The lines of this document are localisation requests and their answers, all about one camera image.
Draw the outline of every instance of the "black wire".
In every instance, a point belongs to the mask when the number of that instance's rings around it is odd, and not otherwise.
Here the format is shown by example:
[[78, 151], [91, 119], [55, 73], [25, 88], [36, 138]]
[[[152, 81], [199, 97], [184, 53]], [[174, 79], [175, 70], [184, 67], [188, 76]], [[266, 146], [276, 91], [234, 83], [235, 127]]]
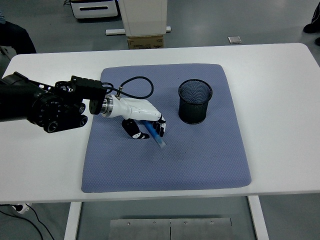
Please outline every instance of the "black wire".
[[64, 5], [70, 5], [71, 6], [70, 0], [65, 0], [63, 6]]
[[36, 219], [38, 220], [38, 222], [41, 223], [41, 224], [45, 227], [45, 229], [47, 230], [47, 232], [50, 234], [51, 238], [52, 238], [53, 240], [55, 240], [54, 237], [52, 236], [51, 232], [50, 232], [49, 229], [47, 228], [47, 226], [46, 226], [43, 222], [40, 221], [37, 212], [36, 212], [31, 206], [29, 206], [28, 204], [25, 204], [25, 205], [27, 205], [27, 206], [34, 212], [34, 214], [35, 214]]
[[[11, 204], [1, 204], [0, 207], [2, 207], [2, 206], [13, 206], [13, 205], [11, 205]], [[42, 236], [39, 228], [37, 228], [37, 226], [36, 226], [32, 221], [30, 221], [29, 219], [26, 219], [26, 218], [21, 217], [21, 216], [10, 215], [10, 214], [5, 213], [5, 212], [3, 212], [3, 211], [1, 211], [1, 210], [0, 210], [0, 213], [2, 213], [2, 214], [4, 214], [4, 215], [7, 215], [7, 216], [9, 216], [9, 217], [13, 217], [13, 218], [17, 218], [17, 219], [22, 219], [22, 220], [28, 221], [28, 222], [31, 223], [31, 224], [34, 226], [34, 228], [38, 231], [38, 233], [40, 234], [41, 240], [44, 240], [44, 237]]]
[[[113, 85], [112, 83], [110, 83], [110, 82], [102, 82], [102, 85], [110, 85], [111, 88], [114, 87], [114, 85]], [[107, 91], [105, 94], [109, 94], [109, 93], [111, 93], [111, 92], [112, 92], [112, 89], [110, 89], [109, 91]]]
[[[147, 81], [150, 83], [150, 85], [151, 85], [151, 91], [150, 91], [150, 93], [149, 93], [148, 95], [146, 95], [146, 96], [134, 96], [134, 95], [128, 94], [128, 93], [126, 93], [126, 92], [124, 92], [124, 91], [121, 91], [121, 90], [119, 90], [119, 89], [116, 89], [116, 88], [114, 88], [113, 86], [112, 86], [112, 87], [106, 86], [105, 89], [106, 89], [106, 90], [111, 90], [111, 91], [109, 91], [109, 93], [111, 93], [112, 91], [116, 91], [117, 93], [123, 94], [123, 95], [125, 95], [125, 96], [127, 96], [127, 97], [130, 97], [130, 98], [133, 98], [133, 99], [147, 99], [147, 98], [149, 98], [149, 97], [154, 93], [154, 84], [152, 83], [152, 81], [151, 81], [149, 78], [147, 78], [147, 77], [145, 77], [145, 76], [135, 76], [135, 77], [132, 77], [132, 78], [124, 81], [124, 82], [120, 85], [120, 87], [123, 87], [125, 84], [127, 84], [127, 83], [129, 83], [129, 82], [131, 82], [131, 81], [133, 81], [133, 80], [135, 80], [135, 79], [144, 79], [144, 80], [147, 80]], [[106, 84], [112, 85], [112, 84], [109, 83], [109, 82], [103, 82], [103, 83], [102, 83], [102, 85], [106, 85]]]

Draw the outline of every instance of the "black mesh pen holder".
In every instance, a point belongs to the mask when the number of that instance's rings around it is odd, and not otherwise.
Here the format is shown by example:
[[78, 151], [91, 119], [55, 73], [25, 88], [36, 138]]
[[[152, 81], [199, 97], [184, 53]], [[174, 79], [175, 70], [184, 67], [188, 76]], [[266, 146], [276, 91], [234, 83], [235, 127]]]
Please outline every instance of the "black mesh pen holder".
[[213, 94], [211, 86], [203, 80], [189, 79], [179, 86], [178, 93], [180, 119], [187, 124], [203, 122]]

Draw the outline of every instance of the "metal plate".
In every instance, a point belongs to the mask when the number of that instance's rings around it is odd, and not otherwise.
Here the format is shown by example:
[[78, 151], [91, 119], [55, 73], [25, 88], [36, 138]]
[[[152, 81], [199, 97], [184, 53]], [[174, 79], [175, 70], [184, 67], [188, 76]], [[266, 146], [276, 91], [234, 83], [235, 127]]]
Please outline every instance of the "metal plate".
[[230, 44], [241, 44], [241, 38], [239, 36], [228, 36]]
[[170, 240], [170, 219], [112, 219], [109, 240]]
[[230, 218], [112, 219], [109, 240], [232, 240]]
[[230, 218], [171, 219], [171, 240], [232, 240]]

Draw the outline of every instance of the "gray floor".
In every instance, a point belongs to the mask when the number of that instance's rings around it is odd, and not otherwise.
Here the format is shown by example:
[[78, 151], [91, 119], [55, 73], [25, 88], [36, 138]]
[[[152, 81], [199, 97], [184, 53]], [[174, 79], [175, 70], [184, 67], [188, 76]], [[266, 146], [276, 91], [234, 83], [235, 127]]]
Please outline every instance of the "gray floor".
[[[8, 21], [28, 30], [38, 53], [128, 49], [125, 35], [105, 36], [105, 29], [123, 28], [120, 17], [79, 21], [73, 17], [71, 8], [63, 3], [63, 0], [1, 0], [0, 8]], [[317, 0], [168, 0], [167, 25], [172, 27], [172, 32], [164, 36], [164, 47], [224, 46], [229, 45], [228, 36], [240, 36], [243, 45], [303, 43], [319, 64], [320, 47], [314, 44], [314, 40], [320, 37], [320, 33], [302, 32], [310, 23], [318, 3]], [[0, 76], [8, 64], [9, 61], [0, 55]], [[320, 194], [262, 196], [260, 200], [271, 240], [320, 239]], [[56, 240], [63, 239], [69, 205], [33, 205]], [[234, 206], [243, 207], [243, 217]], [[221, 209], [229, 211], [222, 214]], [[1, 210], [13, 213], [10, 207]], [[242, 197], [229, 199], [225, 205], [219, 198], [85, 203], [78, 239], [107, 239], [110, 218], [129, 215], [137, 218], [231, 216], [236, 219], [233, 226], [235, 239], [254, 239], [248, 206]], [[37, 222], [31, 211], [23, 217]], [[37, 226], [44, 239], [50, 239], [45, 229]], [[40, 237], [28, 222], [1, 214], [0, 239]]]

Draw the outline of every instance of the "blue marker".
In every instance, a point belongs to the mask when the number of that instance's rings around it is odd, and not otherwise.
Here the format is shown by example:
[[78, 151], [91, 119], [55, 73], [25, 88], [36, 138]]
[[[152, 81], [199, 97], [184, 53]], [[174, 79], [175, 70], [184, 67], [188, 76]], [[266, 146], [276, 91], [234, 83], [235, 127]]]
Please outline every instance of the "blue marker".
[[155, 141], [159, 144], [161, 148], [163, 148], [166, 143], [162, 140], [160, 135], [156, 132], [154, 127], [152, 126], [152, 123], [146, 120], [142, 120], [143, 124], [145, 125], [146, 129], [148, 129], [151, 136], [155, 139]]

